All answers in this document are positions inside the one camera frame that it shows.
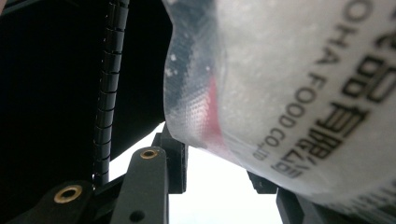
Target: brass grommet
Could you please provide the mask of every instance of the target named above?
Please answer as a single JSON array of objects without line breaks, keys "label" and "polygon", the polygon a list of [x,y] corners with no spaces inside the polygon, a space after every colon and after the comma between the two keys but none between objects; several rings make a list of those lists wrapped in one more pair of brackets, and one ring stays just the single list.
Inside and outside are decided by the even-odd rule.
[{"label": "brass grommet", "polygon": [[140,157],[145,160],[152,159],[152,158],[156,157],[157,155],[158,155],[158,151],[152,150],[152,149],[148,149],[148,150],[145,150],[140,153]]},{"label": "brass grommet", "polygon": [[58,191],[53,198],[56,203],[70,203],[82,193],[82,186],[70,185]]}]

